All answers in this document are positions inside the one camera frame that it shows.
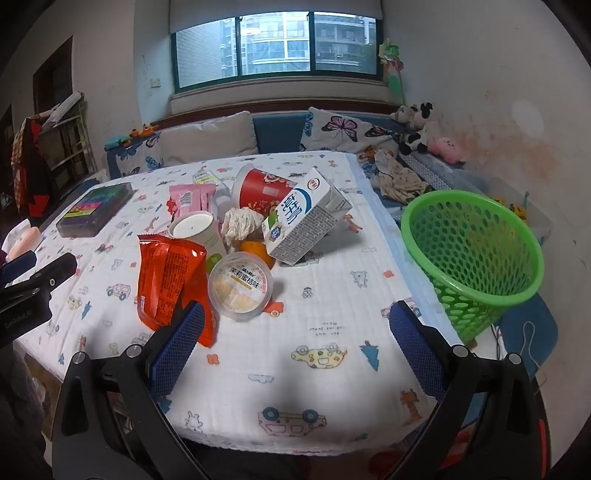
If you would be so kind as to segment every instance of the metal screw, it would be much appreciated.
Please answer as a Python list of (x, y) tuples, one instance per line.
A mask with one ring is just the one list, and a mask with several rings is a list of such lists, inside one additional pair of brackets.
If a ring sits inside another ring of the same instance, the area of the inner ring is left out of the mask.
[(454, 346), (454, 348), (452, 349), (453, 354), (455, 356), (459, 356), (460, 358), (464, 358), (468, 356), (468, 349), (463, 346), (463, 345), (456, 345)]
[(127, 347), (125, 354), (130, 358), (137, 357), (142, 352), (142, 348), (139, 345), (131, 345)]
[(511, 362), (514, 365), (519, 365), (521, 363), (521, 357), (516, 353), (510, 353), (509, 362)]
[(77, 365), (77, 364), (81, 364), (85, 358), (86, 358), (86, 354), (84, 352), (77, 352), (72, 357), (72, 361)]

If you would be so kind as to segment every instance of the clothes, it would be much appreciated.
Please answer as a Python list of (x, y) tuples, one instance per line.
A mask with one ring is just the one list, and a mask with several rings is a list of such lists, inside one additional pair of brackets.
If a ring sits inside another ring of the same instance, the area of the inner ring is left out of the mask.
[(410, 203), (413, 199), (425, 193), (427, 183), (419, 176), (403, 167), (389, 152), (380, 150), (376, 153), (375, 162), (378, 166), (380, 193), (400, 203)]
[(39, 151), (37, 137), (42, 124), (54, 110), (25, 118), (12, 143), (15, 200), (21, 215), (29, 217), (34, 226), (42, 223), (51, 201), (49, 166)]

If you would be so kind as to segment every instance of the rack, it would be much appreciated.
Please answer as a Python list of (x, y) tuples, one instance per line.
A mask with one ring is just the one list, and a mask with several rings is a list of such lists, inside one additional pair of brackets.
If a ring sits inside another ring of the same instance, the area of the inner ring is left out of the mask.
[(49, 167), (52, 203), (55, 207), (84, 179), (96, 172), (84, 113), (82, 94), (61, 121), (37, 137), (37, 145)]

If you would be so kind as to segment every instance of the window frame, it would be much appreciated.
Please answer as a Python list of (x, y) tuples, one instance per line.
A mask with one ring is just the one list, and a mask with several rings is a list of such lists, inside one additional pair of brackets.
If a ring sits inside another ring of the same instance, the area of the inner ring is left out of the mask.
[(242, 55), (241, 45), (239, 43), (240, 35), (240, 21), (242, 17), (235, 17), (235, 29), (236, 29), (236, 75), (232, 77), (220, 78), (215, 80), (209, 80), (208, 82), (194, 83), (185, 87), (180, 87), (178, 82), (178, 60), (177, 60), (177, 34), (171, 35), (171, 54), (173, 60), (173, 80), (174, 80), (174, 93), (189, 92), (191, 90), (199, 90), (205, 87), (211, 87), (214, 85), (222, 85), (224, 83), (242, 82), (244, 80), (257, 80), (263, 78), (273, 77), (341, 77), (341, 78), (357, 78), (365, 80), (376, 80), (378, 82), (384, 81), (384, 68), (380, 62), (378, 54), (379, 46), (384, 42), (384, 26), (382, 20), (375, 20), (375, 38), (376, 38), (376, 73), (361, 73), (361, 72), (342, 72), (339, 70), (318, 70), (316, 69), (316, 29), (314, 23), (314, 12), (308, 12), (308, 30), (309, 30), (309, 42), (310, 42), (310, 70), (306, 71), (293, 71), (293, 72), (268, 72), (268, 73), (251, 73), (242, 74)]

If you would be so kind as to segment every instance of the milk carton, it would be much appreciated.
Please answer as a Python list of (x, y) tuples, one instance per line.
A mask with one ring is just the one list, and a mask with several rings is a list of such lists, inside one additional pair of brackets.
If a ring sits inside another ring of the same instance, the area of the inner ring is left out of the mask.
[(267, 253), (294, 265), (351, 210), (351, 204), (311, 168), (262, 224)]

